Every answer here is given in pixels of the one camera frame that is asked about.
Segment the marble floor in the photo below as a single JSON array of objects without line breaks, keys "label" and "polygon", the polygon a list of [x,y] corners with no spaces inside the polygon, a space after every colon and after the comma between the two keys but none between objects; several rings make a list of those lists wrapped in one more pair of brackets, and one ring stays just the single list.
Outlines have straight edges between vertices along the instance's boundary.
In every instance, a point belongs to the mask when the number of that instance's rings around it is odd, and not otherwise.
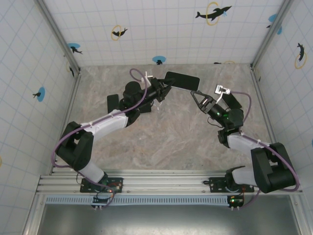
[{"label": "marble floor", "polygon": [[[82,123],[107,114],[107,96],[119,94],[122,98],[125,85],[132,81],[129,70],[133,67],[159,79],[167,71],[199,77],[199,90],[216,99],[217,83],[249,93],[252,108],[242,130],[269,141],[247,64],[84,67],[70,121]],[[246,113],[248,98],[236,98]],[[91,158],[103,169],[225,170],[250,165],[248,156],[219,143],[219,128],[209,125],[207,118],[189,92],[172,89],[161,104],[155,101],[151,113],[141,114],[131,126],[94,143]]]}]

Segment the metal edge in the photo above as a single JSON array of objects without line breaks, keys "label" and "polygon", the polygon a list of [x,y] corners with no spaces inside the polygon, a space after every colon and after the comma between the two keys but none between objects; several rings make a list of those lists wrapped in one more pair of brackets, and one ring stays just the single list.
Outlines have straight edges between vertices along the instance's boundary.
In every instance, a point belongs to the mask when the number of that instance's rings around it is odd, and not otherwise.
[{"label": "metal edge", "polygon": [[301,235],[311,235],[313,231],[309,227],[308,219],[303,209],[303,200],[300,195],[290,195],[291,204],[293,207],[294,215],[299,226]]},{"label": "metal edge", "polygon": [[45,210],[45,195],[35,195],[22,235],[36,235]]},{"label": "metal edge", "polygon": [[[57,195],[47,196],[47,205],[94,205],[106,203],[93,202],[93,195]],[[137,205],[216,205],[228,206],[226,195],[116,195],[110,206]]]},{"label": "metal edge", "polygon": [[[77,93],[77,90],[78,90],[78,86],[79,86],[79,82],[80,82],[80,79],[81,79],[81,74],[79,74],[77,76],[77,79],[75,80],[75,83],[72,87],[72,90],[70,92],[70,98],[67,102],[67,112],[66,114],[64,115],[64,118],[63,118],[63,121],[62,121],[62,128],[59,132],[59,137],[61,137],[62,133],[63,133],[63,130],[64,128],[66,127],[67,123],[68,123],[68,120],[69,120],[69,116],[70,116],[70,113],[72,111],[72,108],[73,108],[73,104],[74,104],[74,100],[75,100],[75,97],[76,97],[76,93]],[[49,162],[49,170],[47,171],[47,174],[52,174],[53,172],[53,165],[51,162]]]},{"label": "metal edge", "polygon": [[[255,90],[257,92],[257,96],[258,96],[259,103],[261,106],[262,115],[263,115],[263,118],[265,120],[265,124],[266,124],[267,130],[268,130],[270,141],[271,142],[277,142],[273,127],[271,125],[271,122],[270,122],[270,119],[268,116],[268,111],[267,111],[265,103],[264,103],[261,89],[260,89],[259,83],[256,79],[256,76],[255,76],[255,73],[253,70],[251,70],[251,76],[252,76]],[[305,210],[303,209],[304,205],[307,204],[307,202],[305,200],[301,200],[301,198],[305,197],[305,195],[303,194],[303,192],[301,194],[291,193],[291,194],[289,194],[289,197],[291,199],[291,205],[292,205],[293,210],[294,210],[295,220],[299,226],[300,233],[302,235],[313,234],[313,221],[312,221],[313,218],[311,217],[311,220],[308,220],[309,215],[306,215]]]},{"label": "metal edge", "polygon": [[59,46],[61,47],[62,51],[64,52],[66,58],[68,59],[68,62],[73,68],[73,70],[76,72],[76,74],[79,74],[79,66],[76,61],[76,59],[73,56],[73,53],[70,51],[69,47],[67,46],[67,43],[60,32],[57,24],[55,23],[51,13],[49,12],[49,9],[47,5],[45,4],[44,0],[34,0],[35,4],[37,5],[38,9],[40,10],[43,18],[45,19],[45,22],[50,27],[50,30],[52,31],[53,35],[56,37],[57,42],[59,43]]},{"label": "metal edge", "polygon": [[[56,168],[55,173],[76,175],[77,172],[69,168]],[[122,169],[103,169],[107,174],[131,174],[131,175],[225,175],[223,170],[122,170]]]},{"label": "metal edge", "polygon": [[[183,195],[183,194],[197,194],[197,195],[233,195],[233,193],[211,193],[209,186],[204,185],[203,180],[207,179],[211,176],[216,175],[206,175],[206,176],[193,176],[193,177],[185,177],[185,176],[149,176],[149,178],[137,176],[135,178],[123,176],[124,178],[124,187],[123,192],[119,193],[119,195],[143,195],[143,194],[175,194],[175,195]],[[75,176],[63,176],[55,177],[44,176],[41,178],[37,190],[38,194],[75,194],[75,195],[86,195],[86,193],[80,192],[80,184],[77,184]],[[294,194],[303,195],[302,191],[294,192]],[[277,190],[266,195],[290,195],[289,192]]]},{"label": "metal edge", "polygon": [[263,55],[265,54],[267,48],[269,47],[270,43],[274,39],[276,32],[278,31],[279,27],[281,26],[285,16],[289,12],[289,9],[291,5],[293,4],[294,0],[285,0],[283,1],[283,4],[281,8],[279,9],[279,12],[277,13],[276,19],[270,26],[269,32],[266,35],[265,39],[263,40],[261,46],[258,49],[258,53],[256,54],[253,62],[252,62],[252,69],[257,67],[257,65],[260,63]]},{"label": "metal edge", "polygon": [[262,96],[262,93],[261,93],[261,89],[260,89],[259,83],[258,83],[258,81],[256,79],[254,71],[251,70],[250,73],[251,73],[253,85],[254,85],[254,88],[255,88],[255,91],[256,91],[256,95],[258,97],[259,104],[261,106],[261,112],[262,112],[262,115],[263,115],[263,118],[264,118],[264,122],[265,122],[266,128],[268,130],[269,139],[270,139],[271,142],[276,142],[276,137],[275,137],[275,134],[274,134],[274,131],[273,131],[273,127],[272,127],[272,124],[271,124],[269,116],[268,116],[268,111],[267,111],[267,108],[265,106],[265,102],[264,102],[264,99],[263,99],[263,96]]}]

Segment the dolphin sticker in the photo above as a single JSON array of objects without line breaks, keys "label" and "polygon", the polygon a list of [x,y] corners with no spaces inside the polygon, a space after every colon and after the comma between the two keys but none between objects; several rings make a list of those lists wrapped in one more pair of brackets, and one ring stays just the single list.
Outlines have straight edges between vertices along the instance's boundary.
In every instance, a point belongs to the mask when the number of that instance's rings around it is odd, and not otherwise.
[{"label": "dolphin sticker", "polygon": [[[277,14],[271,15],[271,16],[268,18],[268,21],[269,21],[269,22],[274,22],[274,20],[276,19],[276,16],[277,16]],[[278,34],[278,35],[281,34],[282,31],[283,31],[283,28],[280,26],[280,27],[279,27],[279,30],[277,31],[277,34]]]},{"label": "dolphin sticker", "polygon": [[157,65],[163,65],[166,61],[166,58],[162,55],[158,55],[152,58],[152,61],[155,62]]},{"label": "dolphin sticker", "polygon": [[73,69],[69,67],[69,70],[72,72],[73,77],[75,77]]},{"label": "dolphin sticker", "polygon": [[214,13],[208,14],[208,15],[201,15],[200,12],[197,12],[197,16],[204,18],[204,19],[211,19],[211,21],[213,21],[216,17],[221,16],[221,15],[226,15],[226,11],[228,11],[232,6],[227,6],[224,7],[222,9],[220,8],[215,8],[213,11],[215,11]]},{"label": "dolphin sticker", "polygon": [[72,49],[73,53],[77,52],[77,53],[83,54],[81,51],[77,50],[78,48],[80,48],[80,45],[78,43],[68,43],[67,45],[69,46],[69,48]]},{"label": "dolphin sticker", "polygon": [[124,31],[121,31],[121,34],[120,34],[120,32],[119,31],[117,31],[117,32],[112,32],[112,34],[114,34],[115,36],[117,36],[117,37],[120,37],[120,36],[122,36],[122,35],[124,35],[124,33],[126,32],[126,30],[127,30],[127,28],[124,28]]},{"label": "dolphin sticker", "polygon": [[303,45],[300,44],[300,43],[298,43],[297,47],[300,48],[300,53],[299,53],[299,55],[300,55],[300,57],[299,57],[299,62],[300,62],[300,61],[303,59],[303,56],[304,56],[304,47],[303,47]]},{"label": "dolphin sticker", "polygon": [[33,94],[33,96],[34,96],[34,98],[36,97],[36,96],[40,96],[41,95],[41,92],[37,92],[36,94]]}]

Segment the purple cable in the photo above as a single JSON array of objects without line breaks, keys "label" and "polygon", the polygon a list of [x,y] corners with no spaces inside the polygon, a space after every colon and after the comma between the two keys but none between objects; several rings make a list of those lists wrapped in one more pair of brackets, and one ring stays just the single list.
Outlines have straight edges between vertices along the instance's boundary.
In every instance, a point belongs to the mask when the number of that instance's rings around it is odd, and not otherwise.
[{"label": "purple cable", "polygon": [[256,193],[256,195],[247,204],[240,207],[240,209],[246,208],[247,206],[250,206],[252,203],[254,203],[256,201],[256,199],[258,198],[260,192],[261,192],[261,190],[259,189],[258,192]]},{"label": "purple cable", "polygon": [[267,150],[271,151],[272,154],[276,155],[276,157],[279,158],[279,160],[282,161],[283,164],[286,165],[286,167],[290,170],[290,172],[292,173],[294,180],[295,180],[295,187],[292,189],[281,189],[282,191],[286,191],[286,192],[294,192],[297,191],[300,187],[300,182],[299,182],[299,177],[297,176],[297,173],[294,171],[294,169],[291,167],[291,165],[282,157],[280,156],[279,153],[277,153],[275,150],[273,150],[272,148],[268,147],[266,144],[262,143],[262,142],[258,142],[257,140],[255,140],[254,138],[251,138],[249,136],[246,135],[242,135],[244,138],[246,138],[247,140],[250,140],[252,142],[255,142],[259,145],[261,145],[262,147],[266,148]]},{"label": "purple cable", "polygon": [[245,122],[247,117],[248,117],[248,115],[249,115],[249,113],[250,113],[250,110],[251,110],[251,104],[252,104],[251,96],[248,93],[245,93],[245,92],[233,92],[233,91],[230,91],[230,93],[233,93],[233,94],[244,94],[244,95],[248,96],[248,98],[249,98],[249,107],[248,107],[248,110],[246,112],[246,116],[245,116],[245,118],[243,120],[243,122]]},{"label": "purple cable", "polygon": [[[251,110],[251,104],[252,104],[252,99],[251,99],[251,96],[248,94],[248,93],[245,93],[245,92],[233,92],[231,91],[231,93],[233,94],[244,94],[246,96],[248,96],[249,98],[249,107],[248,107],[248,110],[247,110],[247,113],[246,113],[246,116],[243,120],[243,122],[245,122],[245,120],[247,119],[249,113],[250,113],[250,110]],[[259,145],[261,145],[262,147],[268,149],[270,152],[272,152],[274,155],[276,155],[286,166],[287,168],[290,170],[290,172],[292,173],[294,179],[295,179],[295,182],[296,182],[296,185],[293,189],[281,189],[282,191],[287,191],[287,192],[294,192],[294,191],[297,191],[300,187],[300,182],[299,182],[299,177],[297,176],[296,172],[294,171],[294,169],[290,166],[290,164],[288,162],[286,162],[286,160],[280,156],[276,151],[274,151],[272,148],[268,147],[266,144],[262,143],[262,142],[258,142],[257,140],[255,140],[254,138],[251,138],[249,136],[246,136],[246,135],[242,135],[244,138],[246,138],[247,140],[250,140],[252,142],[255,142]],[[261,190],[259,189],[258,192],[256,193],[256,195],[252,198],[251,201],[249,201],[247,204],[243,205],[241,207],[241,209],[243,208],[246,208],[247,206],[251,205],[252,203],[254,203],[257,199],[257,197],[259,196]]]},{"label": "purple cable", "polygon": [[[145,76],[142,74],[142,72],[140,72],[138,69],[132,68],[131,70],[129,70],[129,73],[130,73],[131,77],[132,77],[134,80],[136,80],[136,81],[139,81],[139,82],[140,82],[141,80],[135,78],[135,77],[133,76],[133,74],[132,74],[132,71],[137,71],[137,72],[141,75],[141,77],[145,77]],[[131,108],[129,108],[129,109],[126,109],[126,110],[124,110],[124,111],[121,111],[121,112],[118,112],[118,113],[116,113],[116,114],[113,114],[113,117],[116,116],[116,115],[120,115],[120,114],[126,113],[126,112],[128,112],[128,111],[130,111],[130,110],[133,110],[133,109],[135,109],[136,107],[138,107],[138,106],[143,102],[143,100],[144,100],[145,97],[146,97],[147,89],[148,89],[148,85],[147,85],[146,79],[144,79],[144,82],[145,82],[145,91],[144,91],[144,94],[143,94],[141,100],[140,100],[136,105],[134,105],[133,107],[131,107]],[[102,118],[102,119],[99,119],[99,120],[95,121],[93,124],[97,124],[97,123],[99,123],[99,122],[101,122],[101,121],[104,121],[104,120],[106,120],[106,119],[109,119],[109,118],[111,118],[111,116],[106,116],[106,117],[104,117],[104,118]],[[57,165],[57,164],[55,163],[55,151],[56,151],[57,148],[62,144],[62,142],[63,142],[64,140],[66,140],[66,139],[69,138],[71,135],[73,135],[73,134],[75,134],[75,133],[77,133],[77,132],[79,132],[79,131],[81,131],[81,130],[87,128],[87,127],[90,127],[90,125],[88,124],[88,125],[86,125],[86,126],[82,126],[82,127],[78,128],[78,129],[76,129],[76,130],[74,130],[74,131],[68,133],[67,135],[65,135],[63,138],[61,138],[61,139],[59,140],[59,142],[56,144],[56,146],[54,147],[54,149],[53,149],[53,151],[52,151],[52,153],[51,153],[51,163],[52,163],[52,165],[53,165],[54,167],[59,167],[59,168],[70,167],[69,165]],[[82,173],[80,173],[80,172],[78,172],[78,173],[81,174],[81,175],[82,175],[87,181],[89,181],[90,183],[92,183],[92,184],[94,184],[94,185],[97,185],[97,186],[101,186],[101,187],[103,187],[103,188],[107,188],[108,190],[111,190],[111,191],[112,191],[112,198],[111,198],[111,200],[110,200],[103,208],[106,208],[107,206],[109,206],[109,204],[111,204],[111,203],[113,202],[113,199],[114,199],[114,197],[115,197],[115,192],[114,192],[114,190],[113,190],[111,187],[106,186],[106,185],[103,185],[103,184],[96,183],[96,182],[92,181],[91,179],[85,177]]]},{"label": "purple cable", "polygon": [[[136,80],[136,81],[141,81],[141,80],[135,78],[135,77],[133,76],[133,74],[132,74],[132,71],[137,71],[137,72],[141,75],[141,77],[145,77],[145,75],[143,75],[142,72],[140,72],[138,69],[132,68],[131,70],[129,70],[129,73],[130,73],[131,77],[132,77],[134,80]],[[133,109],[135,109],[136,107],[138,107],[138,106],[143,102],[143,100],[144,100],[145,97],[146,97],[147,89],[148,89],[148,85],[147,85],[146,79],[144,79],[144,82],[145,82],[145,92],[144,92],[144,94],[143,94],[141,100],[140,100],[136,105],[134,105],[133,107],[131,107],[131,108],[129,108],[129,109],[126,109],[126,110],[124,110],[124,111],[121,111],[121,112],[118,112],[118,113],[116,113],[116,114],[113,114],[113,117],[114,117],[114,116],[117,116],[117,115],[120,115],[120,114],[123,114],[123,113],[126,113],[126,112],[128,112],[128,111],[130,111],[130,110],[133,110]],[[111,118],[111,117],[112,117],[112,116],[103,117],[103,118],[101,118],[101,119],[95,121],[93,124],[95,125],[95,124],[97,124],[97,123],[99,123],[99,122],[101,122],[101,121],[104,121],[104,120],[106,120],[106,119],[109,119],[109,118]],[[57,165],[57,164],[55,163],[55,151],[56,151],[57,148],[62,144],[62,142],[63,142],[64,140],[66,140],[67,138],[69,138],[71,135],[73,135],[73,134],[75,134],[75,133],[77,133],[77,132],[79,132],[79,131],[81,131],[81,130],[84,130],[84,129],[87,128],[87,127],[90,127],[90,125],[88,124],[88,125],[86,125],[86,126],[82,126],[82,127],[78,128],[78,129],[76,129],[76,130],[73,130],[73,131],[71,131],[70,133],[68,133],[67,135],[65,135],[63,138],[61,138],[61,139],[59,140],[59,142],[56,144],[56,146],[54,147],[54,149],[53,149],[53,151],[52,151],[52,153],[51,153],[51,163],[52,163],[52,165],[53,165],[54,167],[58,167],[58,168],[70,167],[69,165]]]}]

